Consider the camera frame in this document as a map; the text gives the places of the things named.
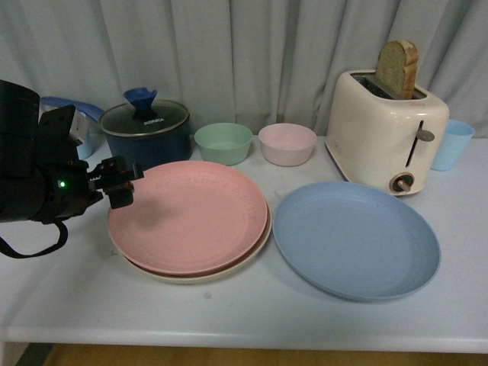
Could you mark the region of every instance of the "toaster slot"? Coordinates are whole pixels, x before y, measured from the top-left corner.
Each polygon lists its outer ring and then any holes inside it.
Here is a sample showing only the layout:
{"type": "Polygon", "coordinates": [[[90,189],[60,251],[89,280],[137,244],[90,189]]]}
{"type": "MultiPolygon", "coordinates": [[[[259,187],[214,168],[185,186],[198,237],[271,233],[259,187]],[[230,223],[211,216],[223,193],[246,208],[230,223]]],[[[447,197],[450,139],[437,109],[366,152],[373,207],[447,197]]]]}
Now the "toaster slot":
{"type": "MultiPolygon", "coordinates": [[[[424,121],[421,120],[420,123],[419,123],[419,129],[417,130],[417,133],[420,130],[422,130],[423,125],[424,125],[424,121]]],[[[412,161],[412,157],[413,157],[413,152],[415,151],[415,148],[416,148],[418,142],[419,142],[419,138],[416,135],[415,136],[415,139],[413,140],[412,149],[410,149],[409,158],[406,160],[405,168],[410,165],[410,162],[412,161]]]]}
{"type": "MultiPolygon", "coordinates": [[[[390,92],[388,88],[374,77],[373,72],[357,72],[351,74],[351,76],[361,85],[363,85],[371,94],[376,95],[379,98],[390,100],[402,100],[394,93],[390,92]]],[[[422,93],[417,88],[413,91],[412,99],[423,99],[427,95],[422,93]]]]}

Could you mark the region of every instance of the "lid handle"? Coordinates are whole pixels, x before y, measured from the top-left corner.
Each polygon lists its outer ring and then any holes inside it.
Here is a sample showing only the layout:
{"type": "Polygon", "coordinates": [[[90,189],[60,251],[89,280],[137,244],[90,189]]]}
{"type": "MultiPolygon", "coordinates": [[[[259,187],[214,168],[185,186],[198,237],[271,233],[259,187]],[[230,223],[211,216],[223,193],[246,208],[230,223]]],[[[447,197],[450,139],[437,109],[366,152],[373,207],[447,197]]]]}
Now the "lid handle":
{"type": "Polygon", "coordinates": [[[149,91],[146,88],[134,88],[127,90],[124,93],[124,97],[138,111],[146,111],[151,108],[156,94],[158,94],[156,90],[149,91]]]}

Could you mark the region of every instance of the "toast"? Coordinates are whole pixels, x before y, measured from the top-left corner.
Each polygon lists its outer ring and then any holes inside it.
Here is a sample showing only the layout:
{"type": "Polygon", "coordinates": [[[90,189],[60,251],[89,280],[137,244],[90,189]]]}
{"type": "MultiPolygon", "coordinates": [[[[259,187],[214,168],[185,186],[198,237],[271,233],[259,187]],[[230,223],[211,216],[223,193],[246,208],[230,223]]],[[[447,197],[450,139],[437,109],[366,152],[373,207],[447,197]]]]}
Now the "toast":
{"type": "Polygon", "coordinates": [[[419,52],[408,40],[392,40],[378,57],[375,78],[399,99],[412,99],[419,52]]]}

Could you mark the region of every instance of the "glass lid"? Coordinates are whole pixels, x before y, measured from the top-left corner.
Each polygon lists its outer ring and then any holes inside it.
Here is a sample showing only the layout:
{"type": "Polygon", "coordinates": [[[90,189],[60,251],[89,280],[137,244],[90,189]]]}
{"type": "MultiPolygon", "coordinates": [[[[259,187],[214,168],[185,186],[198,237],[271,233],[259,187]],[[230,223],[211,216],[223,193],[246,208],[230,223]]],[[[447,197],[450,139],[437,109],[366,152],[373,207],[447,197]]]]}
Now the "glass lid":
{"type": "Polygon", "coordinates": [[[101,128],[110,135],[123,137],[150,136],[168,132],[183,124],[189,113],[175,101],[154,100],[156,91],[135,88],[124,93],[129,103],[105,111],[101,128]]]}

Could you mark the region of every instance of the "black strap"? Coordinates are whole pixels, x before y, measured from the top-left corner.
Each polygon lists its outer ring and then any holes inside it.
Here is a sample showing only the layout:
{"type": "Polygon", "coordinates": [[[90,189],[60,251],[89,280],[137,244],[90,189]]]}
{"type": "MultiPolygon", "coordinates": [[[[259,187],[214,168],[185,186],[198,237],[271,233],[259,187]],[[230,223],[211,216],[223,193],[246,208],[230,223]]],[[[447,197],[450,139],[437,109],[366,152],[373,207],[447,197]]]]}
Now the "black strap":
{"type": "Polygon", "coordinates": [[[41,257],[42,255],[46,255],[54,252],[55,250],[61,248],[66,244],[66,240],[68,240],[68,229],[66,228],[65,224],[59,220],[56,220],[53,223],[59,229],[59,239],[56,244],[50,246],[49,248],[46,248],[35,254],[25,255],[25,254],[17,253],[15,250],[13,250],[13,248],[9,244],[7,244],[6,241],[0,238],[0,252],[11,258],[16,258],[16,259],[41,257]]]}

